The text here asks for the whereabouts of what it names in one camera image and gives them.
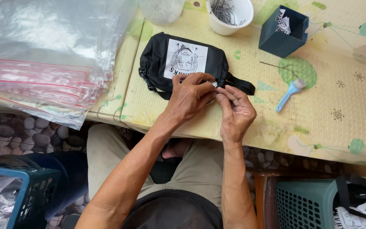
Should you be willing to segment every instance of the black waist bag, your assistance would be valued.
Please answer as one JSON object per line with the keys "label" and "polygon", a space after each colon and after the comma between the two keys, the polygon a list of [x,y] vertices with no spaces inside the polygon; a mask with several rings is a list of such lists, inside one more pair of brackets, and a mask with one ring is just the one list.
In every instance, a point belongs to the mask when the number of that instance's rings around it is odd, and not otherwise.
{"label": "black waist bag", "polygon": [[240,80],[228,72],[224,51],[208,44],[162,32],[151,37],[140,59],[139,75],[148,84],[150,91],[158,93],[165,100],[169,100],[172,95],[173,76],[196,72],[214,76],[216,87],[230,85],[247,95],[255,93],[255,86],[250,82]]}

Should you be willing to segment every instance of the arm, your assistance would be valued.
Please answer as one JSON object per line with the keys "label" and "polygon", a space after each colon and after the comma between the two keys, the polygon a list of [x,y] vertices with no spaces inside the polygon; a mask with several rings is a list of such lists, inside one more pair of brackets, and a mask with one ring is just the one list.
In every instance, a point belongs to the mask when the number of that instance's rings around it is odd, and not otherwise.
{"label": "arm", "polygon": [[166,141],[212,100],[215,87],[209,82],[198,85],[202,80],[215,79],[204,73],[173,77],[173,93],[165,111],[109,174],[81,214],[76,229],[121,228]]}
{"label": "arm", "polygon": [[222,179],[222,220],[225,228],[257,229],[255,209],[249,193],[242,139],[256,117],[247,95],[226,86],[217,88],[216,96],[222,107],[220,135],[224,145]]}

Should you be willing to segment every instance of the teal basket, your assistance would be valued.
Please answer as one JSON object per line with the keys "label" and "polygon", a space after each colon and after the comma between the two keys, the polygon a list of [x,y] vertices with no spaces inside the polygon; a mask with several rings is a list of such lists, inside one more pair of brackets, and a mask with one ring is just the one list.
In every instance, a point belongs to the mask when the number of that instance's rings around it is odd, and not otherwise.
{"label": "teal basket", "polygon": [[334,179],[278,182],[280,228],[333,229],[333,200],[337,192]]}
{"label": "teal basket", "polygon": [[7,229],[45,229],[46,206],[53,200],[60,171],[45,168],[0,167],[0,175],[18,177],[23,183]]}

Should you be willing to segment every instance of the white plastic cup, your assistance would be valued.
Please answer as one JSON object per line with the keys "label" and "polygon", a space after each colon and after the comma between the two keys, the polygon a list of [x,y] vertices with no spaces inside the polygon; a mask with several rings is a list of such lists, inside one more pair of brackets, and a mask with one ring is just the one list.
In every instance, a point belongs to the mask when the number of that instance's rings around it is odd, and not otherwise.
{"label": "white plastic cup", "polygon": [[[218,34],[231,35],[238,29],[249,25],[254,17],[254,7],[250,0],[207,0],[207,10],[209,14],[209,23],[211,28]],[[214,14],[213,6],[216,4],[216,14],[224,23]]]}
{"label": "white plastic cup", "polygon": [[174,23],[182,13],[184,3],[185,0],[138,0],[144,17],[158,25]]}

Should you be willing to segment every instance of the brush bristles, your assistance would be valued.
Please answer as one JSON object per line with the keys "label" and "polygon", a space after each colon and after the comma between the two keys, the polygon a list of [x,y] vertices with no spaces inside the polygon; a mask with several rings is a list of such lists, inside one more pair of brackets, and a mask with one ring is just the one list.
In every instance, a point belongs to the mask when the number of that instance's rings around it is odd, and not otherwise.
{"label": "brush bristles", "polygon": [[293,81],[293,86],[299,90],[302,90],[302,88],[306,86],[306,83],[304,80],[297,78],[295,81]]}

